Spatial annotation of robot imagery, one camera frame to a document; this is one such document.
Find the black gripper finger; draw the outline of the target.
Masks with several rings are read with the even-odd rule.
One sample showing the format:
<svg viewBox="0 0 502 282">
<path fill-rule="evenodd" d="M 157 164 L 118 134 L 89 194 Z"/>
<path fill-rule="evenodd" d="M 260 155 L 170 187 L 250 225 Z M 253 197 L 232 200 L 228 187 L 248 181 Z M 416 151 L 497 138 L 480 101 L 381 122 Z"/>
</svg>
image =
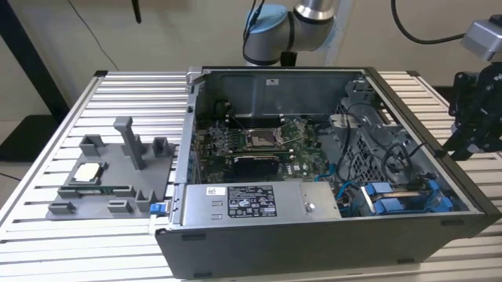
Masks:
<svg viewBox="0 0 502 282">
<path fill-rule="evenodd" d="M 452 160 L 468 160 L 471 156 L 476 153 L 483 153 L 484 151 L 473 144 L 453 144 L 451 148 L 452 153 L 449 157 Z"/>
<path fill-rule="evenodd" d="M 473 128 L 455 128 L 441 147 L 445 150 L 477 150 L 477 146 L 471 141 L 473 131 Z"/>
</svg>

